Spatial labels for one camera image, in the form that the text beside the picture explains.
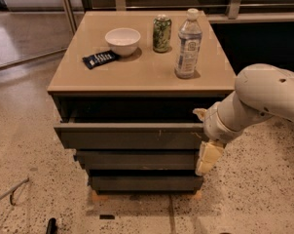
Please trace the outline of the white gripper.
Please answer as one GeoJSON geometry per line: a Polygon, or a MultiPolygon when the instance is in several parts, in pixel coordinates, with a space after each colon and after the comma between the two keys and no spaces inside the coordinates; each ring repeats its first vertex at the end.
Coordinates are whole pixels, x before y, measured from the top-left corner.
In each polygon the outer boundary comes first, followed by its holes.
{"type": "Polygon", "coordinates": [[[196,165],[197,176],[204,176],[209,173],[222,156],[225,144],[242,134],[242,131],[230,130],[224,125],[218,114],[219,105],[220,102],[215,102],[207,110],[205,108],[195,108],[193,110],[193,113],[203,122],[205,135],[211,139],[201,143],[199,159],[196,165]]]}

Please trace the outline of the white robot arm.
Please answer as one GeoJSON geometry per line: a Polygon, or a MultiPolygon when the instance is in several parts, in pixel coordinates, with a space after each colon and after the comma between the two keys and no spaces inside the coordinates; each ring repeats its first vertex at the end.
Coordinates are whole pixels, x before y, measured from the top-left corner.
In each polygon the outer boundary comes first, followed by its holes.
{"type": "Polygon", "coordinates": [[[203,176],[222,156],[226,144],[246,128],[273,116],[294,123],[294,72],[264,63],[249,65],[238,74],[232,93],[193,113],[208,137],[201,143],[196,165],[196,174],[203,176]]]}

